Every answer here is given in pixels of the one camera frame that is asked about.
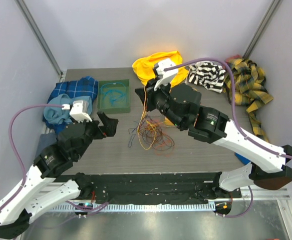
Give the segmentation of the green plastic bin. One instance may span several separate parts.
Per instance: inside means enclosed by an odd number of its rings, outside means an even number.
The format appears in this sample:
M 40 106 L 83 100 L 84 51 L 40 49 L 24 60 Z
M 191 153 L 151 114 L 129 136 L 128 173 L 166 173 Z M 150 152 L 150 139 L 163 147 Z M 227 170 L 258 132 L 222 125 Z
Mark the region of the green plastic bin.
M 129 113 L 131 110 L 129 79 L 99 81 L 97 108 L 105 114 Z

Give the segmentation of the yellow black plaid shirt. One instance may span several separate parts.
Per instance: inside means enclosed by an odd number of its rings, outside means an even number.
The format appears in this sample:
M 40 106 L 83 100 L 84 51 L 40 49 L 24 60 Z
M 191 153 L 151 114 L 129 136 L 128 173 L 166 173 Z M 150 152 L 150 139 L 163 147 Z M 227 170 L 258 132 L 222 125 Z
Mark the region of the yellow black plaid shirt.
M 273 100 L 273 96 L 265 88 L 264 70 L 247 58 L 232 59 L 226 63 L 234 75 L 235 105 L 246 107 L 253 134 L 268 142 L 261 121 L 257 118 L 257 111 Z

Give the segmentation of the yellow cloth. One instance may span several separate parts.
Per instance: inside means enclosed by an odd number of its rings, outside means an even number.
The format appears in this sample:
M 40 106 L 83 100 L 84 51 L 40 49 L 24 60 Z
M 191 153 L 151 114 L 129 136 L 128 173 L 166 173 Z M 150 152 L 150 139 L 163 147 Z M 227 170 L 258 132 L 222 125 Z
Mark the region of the yellow cloth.
M 142 85 L 146 85 L 149 80 L 155 78 L 153 68 L 156 63 L 165 59 L 171 59 L 176 65 L 182 64 L 183 58 L 179 51 L 157 52 L 147 57 L 137 59 L 132 64 L 132 69 Z M 179 68 L 178 74 L 171 82 L 171 87 L 181 84 L 187 77 L 188 70 L 186 68 Z

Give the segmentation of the black white striped cloth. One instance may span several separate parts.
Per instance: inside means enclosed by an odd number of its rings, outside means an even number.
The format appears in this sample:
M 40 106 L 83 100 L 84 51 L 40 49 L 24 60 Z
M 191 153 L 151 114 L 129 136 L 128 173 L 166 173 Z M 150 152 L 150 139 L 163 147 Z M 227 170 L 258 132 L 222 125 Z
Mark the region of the black white striped cloth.
M 200 61 L 189 66 L 187 82 L 216 93 L 223 92 L 226 70 L 211 61 Z

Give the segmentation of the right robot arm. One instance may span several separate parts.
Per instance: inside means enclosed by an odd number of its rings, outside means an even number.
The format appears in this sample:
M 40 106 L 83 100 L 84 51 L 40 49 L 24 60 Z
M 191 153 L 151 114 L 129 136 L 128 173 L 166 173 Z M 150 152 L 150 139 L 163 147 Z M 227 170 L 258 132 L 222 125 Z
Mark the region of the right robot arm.
M 249 164 L 224 171 L 212 184 L 212 193 L 224 197 L 229 192 L 249 185 L 266 190 L 278 190 L 292 181 L 292 169 L 286 165 L 286 152 L 292 147 L 269 144 L 237 128 L 234 120 L 226 114 L 200 104 L 201 93 L 184 83 L 154 88 L 150 81 L 146 88 L 137 88 L 135 93 L 144 103 L 147 112 L 158 110 L 180 131 L 200 142 L 224 147 L 250 160 Z

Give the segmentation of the pink cloth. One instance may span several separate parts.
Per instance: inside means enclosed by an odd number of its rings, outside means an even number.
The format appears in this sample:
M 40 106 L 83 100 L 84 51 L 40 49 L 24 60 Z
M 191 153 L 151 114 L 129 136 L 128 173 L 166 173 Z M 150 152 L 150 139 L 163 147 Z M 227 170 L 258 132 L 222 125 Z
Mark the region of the pink cloth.
M 230 56 L 230 57 L 226 58 L 225 62 L 229 63 L 233 59 L 240 59 L 240 58 L 241 58 L 241 55 L 236 54 L 236 55 L 233 55 L 233 56 Z

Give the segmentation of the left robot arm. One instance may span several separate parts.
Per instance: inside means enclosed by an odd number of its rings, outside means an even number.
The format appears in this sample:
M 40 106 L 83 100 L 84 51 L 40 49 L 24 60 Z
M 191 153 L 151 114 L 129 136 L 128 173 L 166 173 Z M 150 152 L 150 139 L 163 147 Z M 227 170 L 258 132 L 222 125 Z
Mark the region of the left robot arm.
M 58 140 L 44 148 L 26 173 L 26 178 L 0 200 L 0 239 L 12 240 L 25 232 L 38 217 L 68 200 L 88 199 L 94 186 L 84 173 L 77 173 L 56 190 L 37 194 L 73 166 L 94 140 L 113 137 L 118 120 L 104 112 L 99 119 L 67 125 Z

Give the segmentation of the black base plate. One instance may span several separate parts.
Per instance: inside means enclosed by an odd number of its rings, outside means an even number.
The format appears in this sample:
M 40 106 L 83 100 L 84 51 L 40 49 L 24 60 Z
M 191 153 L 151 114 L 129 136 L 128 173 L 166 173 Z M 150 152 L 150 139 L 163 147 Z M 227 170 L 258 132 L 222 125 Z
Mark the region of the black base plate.
M 190 205 L 209 200 L 238 199 L 240 189 L 228 193 L 217 186 L 220 173 L 91 174 L 98 204 Z

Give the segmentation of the aluminium frame rail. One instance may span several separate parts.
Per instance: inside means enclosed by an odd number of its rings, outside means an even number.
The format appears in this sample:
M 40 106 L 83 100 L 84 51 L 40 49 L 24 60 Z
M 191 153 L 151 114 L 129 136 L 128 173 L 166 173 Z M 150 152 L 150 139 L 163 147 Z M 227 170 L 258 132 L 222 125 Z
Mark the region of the aluminium frame rail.
M 163 199 L 159 204 L 114 204 L 104 202 L 102 204 L 96 201 L 89 202 L 85 200 L 66 200 L 66 198 L 78 197 L 79 190 L 75 189 L 75 182 L 69 180 L 63 184 L 52 184 L 55 188 L 41 196 L 37 196 L 26 204 L 25 210 L 30 214 L 30 221 L 33 222 L 47 212 L 73 212 L 80 215 L 87 213 L 119 213 L 119 212 L 176 212 L 176 211 L 220 211 L 228 210 L 231 204 L 238 200 L 250 200 L 248 207 L 252 207 L 254 200 L 288 200 L 290 196 L 287 189 L 266 190 L 255 185 L 236 188 L 230 198 L 217 197 L 215 199 L 204 199 L 203 203 L 199 199 L 186 196 L 181 204 L 171 203 L 168 197 Z

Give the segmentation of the bright blue cloth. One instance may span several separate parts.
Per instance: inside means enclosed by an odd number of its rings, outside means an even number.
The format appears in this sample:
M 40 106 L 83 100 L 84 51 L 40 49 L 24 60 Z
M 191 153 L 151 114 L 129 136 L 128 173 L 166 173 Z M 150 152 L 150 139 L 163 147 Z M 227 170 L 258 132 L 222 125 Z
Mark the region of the bright blue cloth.
M 240 155 L 240 154 L 238 154 L 238 153 L 234 153 L 234 155 L 238 158 L 238 160 L 241 162 L 241 163 L 243 163 L 244 165 L 246 165 L 246 164 L 249 164 L 250 163 L 250 160 L 249 159 L 247 159 L 247 158 L 245 158 L 245 157 L 243 157 L 242 155 Z

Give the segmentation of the light blue cloth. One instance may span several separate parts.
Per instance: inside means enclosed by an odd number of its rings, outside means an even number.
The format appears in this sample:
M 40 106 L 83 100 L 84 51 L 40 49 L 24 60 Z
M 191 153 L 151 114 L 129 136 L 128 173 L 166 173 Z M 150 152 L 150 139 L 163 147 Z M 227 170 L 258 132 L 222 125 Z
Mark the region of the light blue cloth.
M 49 101 L 49 105 L 44 108 L 43 117 L 44 121 L 52 125 L 69 124 L 72 122 L 70 117 L 70 110 L 63 110 L 59 107 L 51 105 L 73 104 L 74 101 L 84 100 L 88 103 L 87 112 L 92 113 L 92 98 L 90 96 L 79 96 L 70 98 L 67 94 L 63 93 Z

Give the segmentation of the blue plaid cloth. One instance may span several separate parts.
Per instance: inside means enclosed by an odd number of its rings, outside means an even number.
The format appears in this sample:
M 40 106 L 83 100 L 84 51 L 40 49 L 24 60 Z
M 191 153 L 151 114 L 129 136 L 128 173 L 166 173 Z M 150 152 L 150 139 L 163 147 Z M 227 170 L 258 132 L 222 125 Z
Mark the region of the blue plaid cloth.
M 98 81 L 96 81 L 91 76 L 86 76 L 81 78 L 80 80 L 73 80 L 73 81 L 65 81 L 57 83 L 53 91 L 51 92 L 47 103 L 50 100 L 57 97 L 61 94 L 67 94 L 70 98 L 76 98 L 81 96 L 90 96 L 92 98 L 92 104 L 97 97 L 98 94 Z M 56 134 L 61 132 L 66 125 L 71 123 L 63 123 L 63 124 L 49 124 L 44 121 L 46 126 L 52 130 Z

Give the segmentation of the grey folded cloth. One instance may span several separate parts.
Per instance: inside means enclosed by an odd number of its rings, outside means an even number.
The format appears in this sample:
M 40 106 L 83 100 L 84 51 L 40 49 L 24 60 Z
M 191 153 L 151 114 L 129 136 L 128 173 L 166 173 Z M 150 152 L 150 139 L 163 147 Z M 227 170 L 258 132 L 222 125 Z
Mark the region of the grey folded cloth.
M 41 134 L 36 150 L 35 157 L 38 157 L 41 152 L 48 146 L 57 142 L 57 135 L 53 132 L 47 134 Z

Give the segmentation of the yellow plastic bin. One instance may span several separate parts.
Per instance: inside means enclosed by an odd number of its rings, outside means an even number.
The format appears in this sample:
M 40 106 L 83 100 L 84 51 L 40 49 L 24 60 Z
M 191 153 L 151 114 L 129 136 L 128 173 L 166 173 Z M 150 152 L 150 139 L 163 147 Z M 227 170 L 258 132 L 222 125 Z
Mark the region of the yellow plastic bin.
M 168 118 L 165 117 L 163 122 L 167 127 L 177 127 L 176 124 L 172 123 Z

